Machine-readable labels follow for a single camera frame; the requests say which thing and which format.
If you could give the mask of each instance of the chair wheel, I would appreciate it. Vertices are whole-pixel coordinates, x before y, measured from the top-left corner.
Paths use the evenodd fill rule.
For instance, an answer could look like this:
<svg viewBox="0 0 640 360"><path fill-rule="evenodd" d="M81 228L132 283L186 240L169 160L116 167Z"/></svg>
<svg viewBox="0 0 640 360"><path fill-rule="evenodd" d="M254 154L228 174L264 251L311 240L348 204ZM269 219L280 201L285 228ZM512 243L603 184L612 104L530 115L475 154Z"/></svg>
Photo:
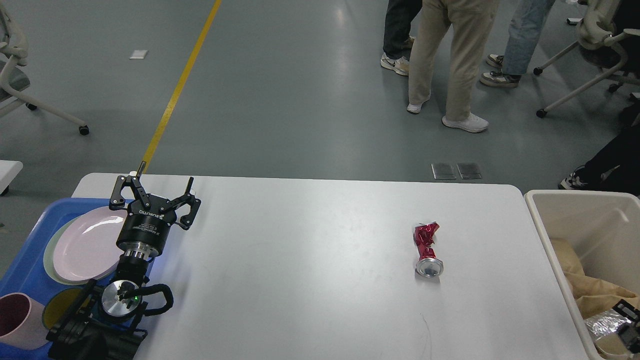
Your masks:
<svg viewBox="0 0 640 360"><path fill-rule="evenodd" d="M609 85L609 88L607 89L607 91L613 94L614 92L618 91L619 88L620 88L620 85L611 84Z"/></svg>

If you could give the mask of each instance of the person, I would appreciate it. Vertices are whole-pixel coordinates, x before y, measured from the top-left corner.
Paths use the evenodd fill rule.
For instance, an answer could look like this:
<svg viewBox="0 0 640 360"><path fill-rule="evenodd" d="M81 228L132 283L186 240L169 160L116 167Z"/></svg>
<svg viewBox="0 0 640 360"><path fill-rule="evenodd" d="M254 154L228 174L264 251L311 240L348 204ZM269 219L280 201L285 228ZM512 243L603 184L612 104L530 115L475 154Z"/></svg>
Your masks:
<svg viewBox="0 0 640 360"><path fill-rule="evenodd" d="M421 8L422 0L389 0L380 59L383 68L398 75L409 75L409 60L403 56L403 51L413 47L415 38L409 35L411 21Z"/></svg>
<svg viewBox="0 0 640 360"><path fill-rule="evenodd" d="M564 178L561 190L599 190L640 195L640 126L624 130Z"/></svg>
<svg viewBox="0 0 640 360"><path fill-rule="evenodd" d="M489 126L485 119L471 113L471 89L498 3L499 0L423 0L420 29L412 50L407 111L420 113L431 98L435 54L453 25L447 108L442 123L470 133Z"/></svg>
<svg viewBox="0 0 640 360"><path fill-rule="evenodd" d="M480 82L487 86L515 88L526 74L538 45L547 15L556 0L520 0L509 24L509 41L504 55L489 54L487 64L498 71L485 72Z"/></svg>

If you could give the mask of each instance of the aluminum foil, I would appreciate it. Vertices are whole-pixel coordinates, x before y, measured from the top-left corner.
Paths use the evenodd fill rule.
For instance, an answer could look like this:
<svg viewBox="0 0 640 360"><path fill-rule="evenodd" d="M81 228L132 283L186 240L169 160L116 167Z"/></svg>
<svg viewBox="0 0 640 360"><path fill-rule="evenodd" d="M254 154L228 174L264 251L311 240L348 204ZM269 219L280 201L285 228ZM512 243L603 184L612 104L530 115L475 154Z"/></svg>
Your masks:
<svg viewBox="0 0 640 360"><path fill-rule="evenodd" d="M593 341L598 341L616 332L620 325L630 322L630 320L611 309L585 319L584 324L587 325Z"/></svg>

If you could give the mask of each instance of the pink cup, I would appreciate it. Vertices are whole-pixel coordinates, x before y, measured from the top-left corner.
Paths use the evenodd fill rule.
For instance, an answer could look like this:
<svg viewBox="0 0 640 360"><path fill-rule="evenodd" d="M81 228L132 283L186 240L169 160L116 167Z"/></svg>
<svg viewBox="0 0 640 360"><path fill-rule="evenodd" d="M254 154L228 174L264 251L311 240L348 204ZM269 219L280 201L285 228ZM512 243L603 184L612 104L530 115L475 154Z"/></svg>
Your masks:
<svg viewBox="0 0 640 360"><path fill-rule="evenodd" d="M45 345L47 328L42 325L44 306L23 293L0 297L0 343L24 350Z"/></svg>

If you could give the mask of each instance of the beige pants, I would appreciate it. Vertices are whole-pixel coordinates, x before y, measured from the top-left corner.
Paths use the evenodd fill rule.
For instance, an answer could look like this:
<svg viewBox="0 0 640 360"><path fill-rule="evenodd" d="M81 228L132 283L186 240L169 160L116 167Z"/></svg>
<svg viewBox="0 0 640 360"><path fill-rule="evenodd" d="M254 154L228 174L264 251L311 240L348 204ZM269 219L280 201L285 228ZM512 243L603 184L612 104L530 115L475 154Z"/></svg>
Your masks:
<svg viewBox="0 0 640 360"><path fill-rule="evenodd" d="M411 53L409 102L422 104L431 95L433 62L442 38L453 24L447 90L447 120L470 113L471 89L499 0L422 0L420 29Z"/></svg>

